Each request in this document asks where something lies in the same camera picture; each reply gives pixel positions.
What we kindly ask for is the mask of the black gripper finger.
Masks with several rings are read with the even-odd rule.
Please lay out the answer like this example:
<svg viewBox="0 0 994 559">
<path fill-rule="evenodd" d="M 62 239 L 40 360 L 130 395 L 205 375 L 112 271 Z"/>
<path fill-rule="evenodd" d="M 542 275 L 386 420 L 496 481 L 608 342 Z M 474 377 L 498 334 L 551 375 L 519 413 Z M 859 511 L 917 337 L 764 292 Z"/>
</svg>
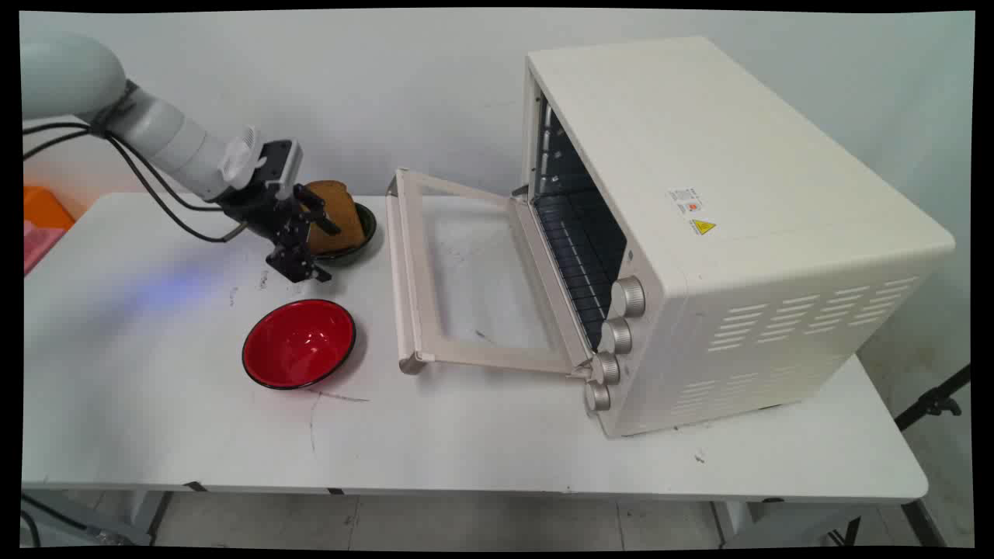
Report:
<svg viewBox="0 0 994 559">
<path fill-rule="evenodd" d="M 305 185 L 295 185 L 294 198 L 302 206 L 302 220 L 316 224 L 320 230 L 329 236 L 337 236 L 342 232 L 341 227 L 333 222 L 325 209 L 325 200 L 312 192 Z"/>
<path fill-rule="evenodd" d="M 266 256 L 266 264 L 285 280 L 302 283 L 316 280 L 326 283 L 332 276 L 314 262 L 308 247 L 310 224 L 305 220 L 289 220 L 273 238 L 273 250 Z"/>
</svg>

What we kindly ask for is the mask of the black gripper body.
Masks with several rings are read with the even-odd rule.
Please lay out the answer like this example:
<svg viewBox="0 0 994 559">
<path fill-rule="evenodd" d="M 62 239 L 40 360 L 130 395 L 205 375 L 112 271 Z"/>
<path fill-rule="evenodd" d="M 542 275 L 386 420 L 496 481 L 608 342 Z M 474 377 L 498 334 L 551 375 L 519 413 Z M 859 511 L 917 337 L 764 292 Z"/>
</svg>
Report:
<svg viewBox="0 0 994 559">
<path fill-rule="evenodd" d="M 280 198 L 280 188 L 258 182 L 244 190 L 220 198 L 220 208 L 228 218 L 245 224 L 256 236 L 277 248 L 305 246 L 305 186 L 298 183 Z"/>
</svg>

